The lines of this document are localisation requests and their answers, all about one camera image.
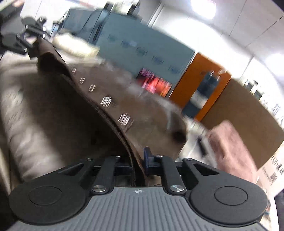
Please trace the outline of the brown cardboard box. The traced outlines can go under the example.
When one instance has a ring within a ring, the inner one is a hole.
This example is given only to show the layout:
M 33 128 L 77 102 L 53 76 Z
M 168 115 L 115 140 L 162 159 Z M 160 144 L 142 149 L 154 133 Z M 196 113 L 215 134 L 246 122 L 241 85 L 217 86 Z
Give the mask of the brown cardboard box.
M 224 120 L 235 127 L 257 168 L 261 168 L 283 143 L 283 129 L 274 117 L 234 79 L 230 79 L 201 123 L 211 129 Z

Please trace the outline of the black folded garment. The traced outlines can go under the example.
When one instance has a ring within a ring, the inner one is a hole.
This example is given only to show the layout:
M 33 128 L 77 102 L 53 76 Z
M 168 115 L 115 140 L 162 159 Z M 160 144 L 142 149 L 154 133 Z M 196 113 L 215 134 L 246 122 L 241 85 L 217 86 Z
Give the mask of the black folded garment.
M 204 146 L 203 143 L 202 143 L 202 138 L 201 138 L 201 137 L 198 137 L 197 143 L 198 143 L 198 145 L 199 145 L 201 155 L 202 155 L 202 156 L 206 156 L 206 155 L 207 155 L 206 149 L 205 149 L 205 146 Z

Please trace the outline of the dark teal thermos bottle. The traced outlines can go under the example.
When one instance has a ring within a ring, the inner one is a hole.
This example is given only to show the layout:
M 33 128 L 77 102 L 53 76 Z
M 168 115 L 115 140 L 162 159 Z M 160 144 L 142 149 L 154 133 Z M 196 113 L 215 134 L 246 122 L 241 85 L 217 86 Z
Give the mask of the dark teal thermos bottle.
M 183 108 L 181 112 L 182 115 L 189 118 L 195 118 L 195 116 L 205 106 L 209 97 L 212 95 L 218 84 L 219 77 L 215 74 L 215 72 L 206 72 L 198 88 L 195 90 L 190 100 Z

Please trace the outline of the smartphone with lit screen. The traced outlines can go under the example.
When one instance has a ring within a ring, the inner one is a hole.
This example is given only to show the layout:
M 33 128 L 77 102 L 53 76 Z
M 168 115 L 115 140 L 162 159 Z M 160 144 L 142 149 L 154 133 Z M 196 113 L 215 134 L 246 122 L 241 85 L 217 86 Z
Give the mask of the smartphone with lit screen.
M 150 93 L 158 94 L 165 98 L 170 91 L 172 84 L 157 76 L 154 72 L 142 68 L 136 78 L 138 84 Z

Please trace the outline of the brown leather jacket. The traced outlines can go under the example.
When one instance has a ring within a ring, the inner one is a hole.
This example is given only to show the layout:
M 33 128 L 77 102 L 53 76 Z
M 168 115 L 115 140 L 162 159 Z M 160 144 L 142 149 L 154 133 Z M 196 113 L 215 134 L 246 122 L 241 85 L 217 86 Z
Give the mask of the brown leather jacket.
M 66 86 L 71 100 L 83 107 L 99 126 L 100 135 L 115 135 L 132 167 L 134 185 L 149 183 L 143 167 L 143 149 L 176 159 L 186 143 L 187 126 L 180 109 L 142 89 L 122 68 L 99 57 L 66 63 L 54 46 L 39 38 L 32 52 L 40 72 Z

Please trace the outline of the pink knitted sweater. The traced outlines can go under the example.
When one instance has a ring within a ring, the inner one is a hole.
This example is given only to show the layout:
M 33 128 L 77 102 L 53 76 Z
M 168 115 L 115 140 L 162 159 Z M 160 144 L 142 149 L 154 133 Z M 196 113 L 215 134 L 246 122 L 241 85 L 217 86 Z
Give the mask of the pink knitted sweater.
M 222 121 L 208 131 L 206 137 L 215 153 L 218 169 L 254 184 L 257 183 L 256 164 L 230 121 Z

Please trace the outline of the blue-grey printed box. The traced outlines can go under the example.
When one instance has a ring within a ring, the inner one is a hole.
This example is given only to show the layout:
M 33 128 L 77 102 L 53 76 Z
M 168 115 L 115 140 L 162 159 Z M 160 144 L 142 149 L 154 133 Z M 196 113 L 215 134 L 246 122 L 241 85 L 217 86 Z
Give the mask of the blue-grey printed box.
M 143 68 L 176 85 L 195 51 L 141 23 L 138 18 L 108 12 L 72 8 L 63 29 L 99 47 L 99 56 L 131 72 Z

